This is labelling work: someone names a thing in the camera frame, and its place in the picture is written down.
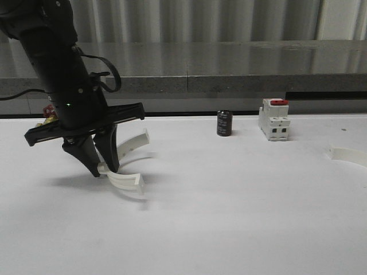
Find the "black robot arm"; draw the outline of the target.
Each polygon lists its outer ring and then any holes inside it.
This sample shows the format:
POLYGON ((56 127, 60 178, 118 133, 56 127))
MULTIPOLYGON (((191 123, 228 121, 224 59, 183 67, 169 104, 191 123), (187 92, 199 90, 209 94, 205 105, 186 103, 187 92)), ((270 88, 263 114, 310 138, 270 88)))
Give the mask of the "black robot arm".
POLYGON ((141 103, 108 106, 108 86, 88 73, 77 46, 69 1, 2 1, 1 30, 18 40, 41 80, 57 120, 25 134, 30 146, 63 138, 63 150, 82 162, 93 176, 105 161, 116 172, 119 123, 144 119, 141 103))

